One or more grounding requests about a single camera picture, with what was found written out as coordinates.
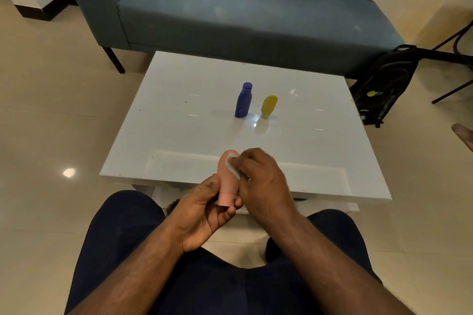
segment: white cotton pad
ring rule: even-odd
[[[240,173],[238,170],[233,167],[231,164],[229,164],[228,159],[232,157],[238,157],[236,153],[230,152],[227,156],[227,159],[225,160],[225,166],[228,168],[228,170],[238,179],[240,180]]]

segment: sofa leg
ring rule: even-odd
[[[105,50],[105,52],[107,53],[108,57],[110,58],[110,60],[114,63],[115,67],[117,68],[118,72],[119,73],[125,73],[125,69],[123,68],[123,66],[121,66],[121,63],[120,61],[117,59],[115,53],[113,52],[112,49],[110,49],[109,47],[103,47],[103,49]]]

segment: forearm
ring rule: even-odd
[[[164,221],[69,314],[147,314],[181,255],[182,246]]]
[[[297,214],[269,234],[330,315],[413,313],[352,259]]]

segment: yellow bottle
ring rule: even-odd
[[[274,111],[278,98],[274,95],[268,96],[264,99],[263,106],[261,107],[261,117],[269,119],[269,115]]]

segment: right hand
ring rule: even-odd
[[[250,148],[228,162],[240,170],[240,195],[249,213],[270,233],[299,214],[286,177],[273,157],[260,148]]]

